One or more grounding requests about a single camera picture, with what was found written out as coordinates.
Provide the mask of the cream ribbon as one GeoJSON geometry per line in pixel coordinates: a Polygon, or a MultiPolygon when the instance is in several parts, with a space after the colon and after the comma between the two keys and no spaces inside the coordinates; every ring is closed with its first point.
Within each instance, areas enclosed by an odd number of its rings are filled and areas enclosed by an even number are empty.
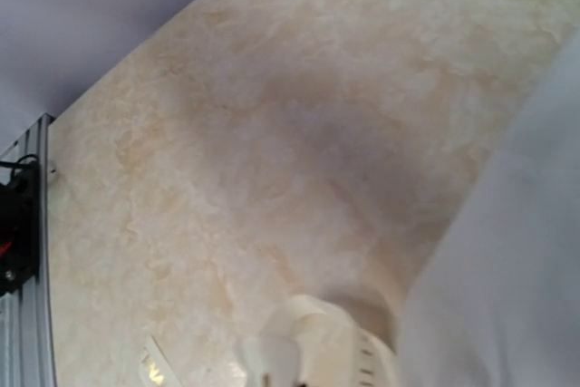
{"type": "Polygon", "coordinates": [[[222,360],[229,386],[397,386],[394,317],[383,295],[292,295],[222,360]]]}

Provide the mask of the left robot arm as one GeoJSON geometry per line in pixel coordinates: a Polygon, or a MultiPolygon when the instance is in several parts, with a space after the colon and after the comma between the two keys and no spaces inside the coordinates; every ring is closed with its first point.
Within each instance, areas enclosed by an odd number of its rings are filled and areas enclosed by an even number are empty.
{"type": "Polygon", "coordinates": [[[1,185],[1,295],[7,295],[39,269],[41,165],[27,154],[1,167],[10,171],[1,185]]]}

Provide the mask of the aluminium front rail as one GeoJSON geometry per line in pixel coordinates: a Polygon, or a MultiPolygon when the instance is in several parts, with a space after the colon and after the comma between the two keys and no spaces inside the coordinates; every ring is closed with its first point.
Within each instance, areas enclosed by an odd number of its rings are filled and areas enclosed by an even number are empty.
{"type": "Polygon", "coordinates": [[[54,386],[48,266],[48,128],[42,115],[1,154],[1,384],[54,386]]]}

